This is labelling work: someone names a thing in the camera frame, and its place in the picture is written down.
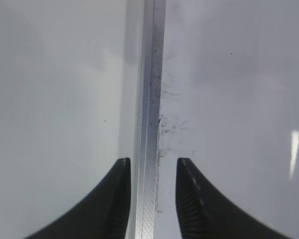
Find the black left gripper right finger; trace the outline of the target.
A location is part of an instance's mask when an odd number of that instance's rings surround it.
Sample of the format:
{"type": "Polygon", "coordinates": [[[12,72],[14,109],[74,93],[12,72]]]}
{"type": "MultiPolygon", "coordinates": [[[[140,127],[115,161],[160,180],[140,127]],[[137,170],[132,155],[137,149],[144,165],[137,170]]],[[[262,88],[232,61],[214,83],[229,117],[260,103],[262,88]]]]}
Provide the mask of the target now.
{"type": "Polygon", "coordinates": [[[183,239],[286,239],[226,198],[189,158],[178,158],[175,205],[183,239]]]}

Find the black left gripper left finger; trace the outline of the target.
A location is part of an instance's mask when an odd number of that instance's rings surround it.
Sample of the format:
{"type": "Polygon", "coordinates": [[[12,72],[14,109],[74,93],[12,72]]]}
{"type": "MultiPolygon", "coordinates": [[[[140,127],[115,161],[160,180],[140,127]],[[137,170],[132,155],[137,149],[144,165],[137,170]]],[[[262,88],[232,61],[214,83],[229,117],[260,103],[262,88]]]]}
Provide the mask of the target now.
{"type": "Polygon", "coordinates": [[[131,206],[131,161],[118,159],[101,182],[31,239],[123,239],[131,206]]]}

